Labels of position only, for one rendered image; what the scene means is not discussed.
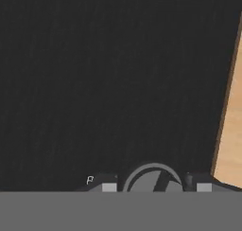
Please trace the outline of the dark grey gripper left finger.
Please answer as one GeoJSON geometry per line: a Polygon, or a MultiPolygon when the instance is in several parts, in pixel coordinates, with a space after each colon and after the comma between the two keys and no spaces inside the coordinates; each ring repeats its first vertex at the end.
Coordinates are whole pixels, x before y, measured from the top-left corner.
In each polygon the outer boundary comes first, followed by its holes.
{"type": "Polygon", "coordinates": [[[81,192],[116,192],[117,175],[108,173],[98,173],[87,177],[86,185],[78,187],[77,191],[81,192]]]}

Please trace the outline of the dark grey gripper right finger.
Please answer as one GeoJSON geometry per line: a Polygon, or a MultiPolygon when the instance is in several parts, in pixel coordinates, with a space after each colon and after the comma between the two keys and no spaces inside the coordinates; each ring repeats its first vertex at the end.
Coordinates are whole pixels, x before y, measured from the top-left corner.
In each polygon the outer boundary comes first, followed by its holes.
{"type": "Polygon", "coordinates": [[[184,189],[191,192],[242,192],[241,187],[222,183],[209,173],[187,173],[184,177],[184,189]]]}

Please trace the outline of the black round stove knob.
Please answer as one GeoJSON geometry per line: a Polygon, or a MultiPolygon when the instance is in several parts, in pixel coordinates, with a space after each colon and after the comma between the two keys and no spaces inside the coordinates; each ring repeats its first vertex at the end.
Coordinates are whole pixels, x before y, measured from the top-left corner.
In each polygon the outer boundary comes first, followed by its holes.
{"type": "Polygon", "coordinates": [[[177,172],[163,163],[145,163],[133,169],[122,190],[124,192],[183,192],[177,172]]]}

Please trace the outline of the black stove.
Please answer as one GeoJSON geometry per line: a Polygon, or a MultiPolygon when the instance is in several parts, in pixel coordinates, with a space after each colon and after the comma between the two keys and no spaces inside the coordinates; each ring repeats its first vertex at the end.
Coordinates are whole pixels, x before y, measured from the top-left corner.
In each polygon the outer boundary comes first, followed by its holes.
{"type": "Polygon", "coordinates": [[[210,170],[242,0],[0,0],[0,189],[162,161],[210,170]]]}

